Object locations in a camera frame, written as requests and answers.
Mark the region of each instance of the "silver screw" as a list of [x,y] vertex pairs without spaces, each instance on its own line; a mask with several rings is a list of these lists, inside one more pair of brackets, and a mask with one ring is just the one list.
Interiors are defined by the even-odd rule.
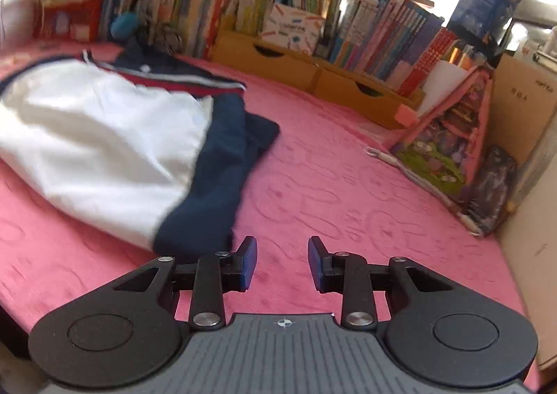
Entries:
[[193,323],[197,326],[209,327],[218,325],[221,318],[214,312],[200,312],[193,318]]
[[351,312],[346,316],[346,321],[352,326],[369,326],[373,323],[373,317],[367,312]]

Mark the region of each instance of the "ribbed gray surface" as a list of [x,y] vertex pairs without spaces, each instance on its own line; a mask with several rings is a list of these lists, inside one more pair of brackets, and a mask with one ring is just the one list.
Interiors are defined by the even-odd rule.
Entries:
[[[292,322],[288,327],[279,322]],[[68,394],[55,385],[42,394]],[[400,370],[370,333],[345,330],[329,314],[238,314],[198,333],[179,359],[117,394],[440,394]],[[491,392],[524,394],[516,383]]]

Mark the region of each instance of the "red storage bin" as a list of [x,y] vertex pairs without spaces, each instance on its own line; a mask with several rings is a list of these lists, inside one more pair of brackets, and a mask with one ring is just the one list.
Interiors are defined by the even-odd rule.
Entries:
[[44,7],[42,39],[96,41],[102,0],[57,3]]

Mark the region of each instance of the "pink tablecloth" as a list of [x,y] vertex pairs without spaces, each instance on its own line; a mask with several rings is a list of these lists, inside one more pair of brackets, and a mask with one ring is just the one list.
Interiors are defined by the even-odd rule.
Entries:
[[[19,55],[19,62],[77,44]],[[93,49],[111,59],[116,48]],[[226,295],[228,313],[340,311],[340,295],[315,291],[307,239],[363,255],[370,263],[406,256],[518,311],[522,303],[494,238],[476,240],[428,193],[364,153],[369,135],[387,137],[352,111],[288,87],[196,61],[248,84],[249,111],[275,120],[281,135],[243,192],[236,244],[255,235],[259,261],[250,290]],[[2,63],[4,74],[13,69]],[[65,216],[0,162],[0,303],[27,330],[48,311],[154,257]],[[177,317],[187,317],[184,293]],[[378,313],[387,319],[384,296]],[[532,370],[527,384],[539,386]]]

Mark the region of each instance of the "wooden drawer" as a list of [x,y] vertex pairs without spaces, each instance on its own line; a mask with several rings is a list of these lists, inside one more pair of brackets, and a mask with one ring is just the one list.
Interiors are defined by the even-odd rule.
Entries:
[[306,92],[313,89],[320,70],[309,56],[233,32],[219,36],[211,61]]
[[369,78],[350,72],[336,73],[327,68],[323,68],[319,75],[314,95],[328,102],[348,106],[389,130],[403,128],[394,118],[400,105],[416,109],[423,98],[423,94],[418,91],[408,100]]

